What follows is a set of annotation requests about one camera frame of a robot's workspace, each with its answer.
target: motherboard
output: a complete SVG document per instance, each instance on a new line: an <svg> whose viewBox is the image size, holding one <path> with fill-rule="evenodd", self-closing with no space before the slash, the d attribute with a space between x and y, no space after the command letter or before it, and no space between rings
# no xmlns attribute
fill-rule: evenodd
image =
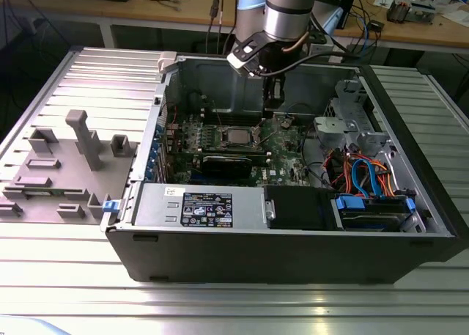
<svg viewBox="0 0 469 335"><path fill-rule="evenodd" d="M169 182L309 185L300 153L306 128L296 122L287 115L240 121L180 116L166 129Z"/></svg>

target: warning label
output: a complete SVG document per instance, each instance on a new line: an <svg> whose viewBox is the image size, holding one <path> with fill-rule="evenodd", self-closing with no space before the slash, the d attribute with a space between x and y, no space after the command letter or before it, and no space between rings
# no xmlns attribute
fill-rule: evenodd
<svg viewBox="0 0 469 335"><path fill-rule="evenodd" d="M184 193L181 225L184 227L233 227L231 194Z"/></svg>

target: blue cable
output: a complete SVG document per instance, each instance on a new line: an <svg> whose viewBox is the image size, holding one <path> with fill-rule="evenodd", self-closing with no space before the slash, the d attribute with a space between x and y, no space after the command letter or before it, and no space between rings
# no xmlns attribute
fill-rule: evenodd
<svg viewBox="0 0 469 335"><path fill-rule="evenodd" d="M357 179L357 170L358 170L358 165L360 165L361 162L364 162L368 166L369 170L369 180L372 183L372 188L374 195L376 197L383 197L383 193L381 192L381 187L377 184L376 182L376 175L374 174L374 167L373 164L371 164L368 160L366 159L358 159L352 166L352 181L353 185L365 196L365 198L369 198L368 192L362 189L360 185L358 184L358 179Z"/></svg>
<svg viewBox="0 0 469 335"><path fill-rule="evenodd" d="M365 42L363 43L363 49L361 50L361 52L363 53L367 47L366 42L368 42L368 27L366 27L365 20L360 16L356 14L351 14L351 16L356 17L358 20L360 20L361 24L363 25L363 33L365 34Z"/></svg>

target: blue latch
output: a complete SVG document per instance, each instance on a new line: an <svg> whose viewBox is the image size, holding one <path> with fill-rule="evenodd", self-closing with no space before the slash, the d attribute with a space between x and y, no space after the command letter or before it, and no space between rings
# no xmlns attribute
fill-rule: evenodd
<svg viewBox="0 0 469 335"><path fill-rule="evenodd" d="M416 208L416 204L415 204L415 202L413 201L413 199L407 198L407 199L405 200L405 202L407 203L407 207L409 208L409 210L410 210L412 213L416 211L417 208Z"/></svg>
<svg viewBox="0 0 469 335"><path fill-rule="evenodd" d="M336 199L337 209L365 209L363 198L356 196L340 196Z"/></svg>
<svg viewBox="0 0 469 335"><path fill-rule="evenodd" d="M114 199L112 201L105 201L103 203L104 213L118 213L120 209L120 199Z"/></svg>

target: circuit board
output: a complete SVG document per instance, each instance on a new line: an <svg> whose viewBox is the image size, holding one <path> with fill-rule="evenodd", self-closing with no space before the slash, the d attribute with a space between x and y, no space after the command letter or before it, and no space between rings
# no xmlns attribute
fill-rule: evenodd
<svg viewBox="0 0 469 335"><path fill-rule="evenodd" d="M190 115L167 128L169 176L180 184L309 185L300 154L303 131L291 117L274 117L250 127L204 124L203 118ZM251 173L244 178L208 180L200 169L208 155L247 158L252 161Z"/></svg>

